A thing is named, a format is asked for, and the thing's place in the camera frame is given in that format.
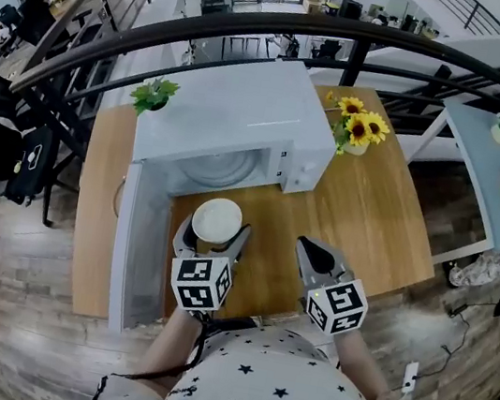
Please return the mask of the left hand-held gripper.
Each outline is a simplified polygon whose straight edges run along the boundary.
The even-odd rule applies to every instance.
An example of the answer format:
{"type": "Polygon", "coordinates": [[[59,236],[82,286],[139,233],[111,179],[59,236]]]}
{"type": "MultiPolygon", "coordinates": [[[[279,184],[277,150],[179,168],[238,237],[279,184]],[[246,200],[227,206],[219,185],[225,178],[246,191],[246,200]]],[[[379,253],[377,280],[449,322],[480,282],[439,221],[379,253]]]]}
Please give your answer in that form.
{"type": "Polygon", "coordinates": [[[232,287],[232,262],[241,258],[251,225],[244,225],[231,239],[212,248],[208,258],[195,258],[198,236],[188,215],[173,237],[174,255],[171,264],[171,288],[177,305],[185,311],[214,312],[221,308],[232,287]]]}

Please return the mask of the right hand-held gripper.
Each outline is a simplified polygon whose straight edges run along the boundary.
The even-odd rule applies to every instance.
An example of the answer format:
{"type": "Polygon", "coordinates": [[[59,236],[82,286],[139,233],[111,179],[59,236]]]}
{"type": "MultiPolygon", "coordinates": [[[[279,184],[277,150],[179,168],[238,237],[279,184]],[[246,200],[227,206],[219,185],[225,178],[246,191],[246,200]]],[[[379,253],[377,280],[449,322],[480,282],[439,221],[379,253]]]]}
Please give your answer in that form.
{"type": "Polygon", "coordinates": [[[303,236],[297,239],[295,250],[302,283],[309,289],[304,309],[309,319],[329,336],[359,329],[368,303],[363,284],[360,279],[354,280],[343,252],[303,236]],[[326,280],[342,283],[320,288],[326,280]]]}

